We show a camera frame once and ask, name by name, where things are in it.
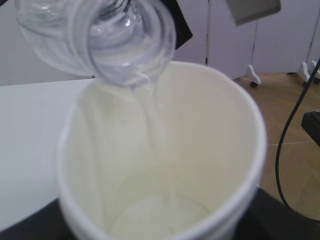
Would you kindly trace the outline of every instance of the gray object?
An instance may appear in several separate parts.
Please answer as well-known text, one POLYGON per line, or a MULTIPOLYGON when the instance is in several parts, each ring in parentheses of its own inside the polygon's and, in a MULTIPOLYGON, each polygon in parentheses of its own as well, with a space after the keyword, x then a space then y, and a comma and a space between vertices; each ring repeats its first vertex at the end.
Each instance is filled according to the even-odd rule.
POLYGON ((280 0, 226 0, 237 26, 276 14, 280 0))

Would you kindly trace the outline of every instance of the black cable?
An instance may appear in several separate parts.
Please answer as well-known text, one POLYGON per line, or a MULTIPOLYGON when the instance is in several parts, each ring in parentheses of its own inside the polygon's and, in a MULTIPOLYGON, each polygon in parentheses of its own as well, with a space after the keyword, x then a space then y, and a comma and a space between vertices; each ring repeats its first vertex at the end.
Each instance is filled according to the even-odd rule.
MULTIPOLYGON (((309 89, 309 87, 311 86, 311 83, 312 83, 313 79, 315 78, 316 73, 317 73, 317 71, 319 70, 319 68, 320 68, 320 59, 319 59, 318 63, 316 64, 316 67, 314 68, 314 70, 313 70, 313 72, 312 72, 312 74, 311 74, 311 76, 310 76, 307 84, 305 84, 305 85, 303 86, 304 89, 303 89, 303 91, 302 91, 302 93, 301 93, 298 101, 296 102, 296 104, 295 104, 295 106, 294 106, 294 108, 293 108, 293 110, 292 110, 292 112, 291 112, 291 114, 290 114, 290 116, 289 116, 289 118, 288 118, 285 126, 284 126, 284 129, 283 129, 282 134, 281 134, 281 137, 280 137, 279 145, 278 145, 278 148, 277 148, 277 150, 276 150, 276 157, 275 157, 275 178, 276 178, 276 186, 277 186, 277 188, 278 188, 278 191, 279 191, 279 194, 280 194, 280 197, 281 197, 281 200, 282 200, 283 204, 284 204, 286 207, 288 207, 289 209, 291 209, 291 210, 293 210, 293 209, 289 206, 289 204, 287 203, 287 201, 286 201, 286 199, 285 199, 285 196, 284 196, 284 194, 283 194, 283 192, 282 192, 282 189, 281 189, 280 178, 279 178, 279 160, 280 160, 279 158, 280 158, 280 153, 281 153, 281 147, 282 147, 282 144, 283 144, 283 142, 284 142, 284 139, 285 139, 287 130, 288 130, 288 128, 289 128, 289 125, 290 125, 292 119, 294 118, 294 116, 295 116, 295 114, 296 114, 296 112, 297 112, 297 110, 298 110, 298 108, 299 108, 302 100, 304 99, 304 97, 305 97, 305 95, 306 95, 306 93, 307 93, 307 91, 308 91, 308 89, 309 89)), ((304 216, 304 217, 305 217, 306 219, 308 219, 309 221, 312 221, 312 222, 315 222, 315 223, 320 224, 320 220, 315 220, 315 219, 312 219, 312 218, 309 218, 309 217, 306 217, 306 216, 304 216)))

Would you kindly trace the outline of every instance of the white partition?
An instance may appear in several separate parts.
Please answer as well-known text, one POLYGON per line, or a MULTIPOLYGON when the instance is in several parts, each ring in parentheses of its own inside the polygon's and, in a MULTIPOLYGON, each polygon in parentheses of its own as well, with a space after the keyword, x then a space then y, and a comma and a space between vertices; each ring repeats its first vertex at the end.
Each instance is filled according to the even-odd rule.
POLYGON ((257 73, 297 72, 307 60, 320 0, 281 0, 282 9, 257 24, 252 65, 257 73))
POLYGON ((212 0, 209 66, 231 79, 247 74, 251 64, 257 21, 236 26, 226 0, 212 0))
POLYGON ((320 58, 320 12, 318 17, 317 26, 313 35, 310 53, 307 59, 307 64, 310 66, 311 61, 318 61, 320 58))
POLYGON ((206 63, 208 0, 178 0, 193 37, 180 47, 174 60, 206 63))

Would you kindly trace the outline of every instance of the clear plastic bottle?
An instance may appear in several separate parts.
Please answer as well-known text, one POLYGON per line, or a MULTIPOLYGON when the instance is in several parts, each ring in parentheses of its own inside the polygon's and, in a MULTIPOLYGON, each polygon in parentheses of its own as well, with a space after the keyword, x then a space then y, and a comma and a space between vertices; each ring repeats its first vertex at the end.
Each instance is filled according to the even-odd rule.
POLYGON ((37 55, 72 74, 119 87, 155 80, 172 59, 174 22, 159 0, 16 0, 37 55))

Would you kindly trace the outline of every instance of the white wall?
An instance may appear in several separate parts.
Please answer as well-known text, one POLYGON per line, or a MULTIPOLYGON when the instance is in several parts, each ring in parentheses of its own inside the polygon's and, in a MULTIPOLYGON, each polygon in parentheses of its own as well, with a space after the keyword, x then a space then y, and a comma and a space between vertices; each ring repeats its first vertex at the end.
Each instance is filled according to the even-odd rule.
POLYGON ((252 65, 257 73, 297 72, 307 60, 320 0, 281 0, 282 9, 258 20, 252 65))
POLYGON ((318 17, 317 26, 312 39, 312 45, 310 48, 310 53, 307 59, 307 63, 310 66, 311 61, 318 61, 320 58, 320 12, 318 17))
POLYGON ((193 37, 180 47, 174 60, 206 63, 208 0, 178 0, 193 37))
POLYGON ((88 77, 56 70, 36 56, 18 27, 14 0, 0 7, 0 86, 83 78, 88 77))
POLYGON ((210 67, 231 79, 247 74, 251 64, 257 21, 236 26, 226 0, 212 0, 210 19, 210 67))

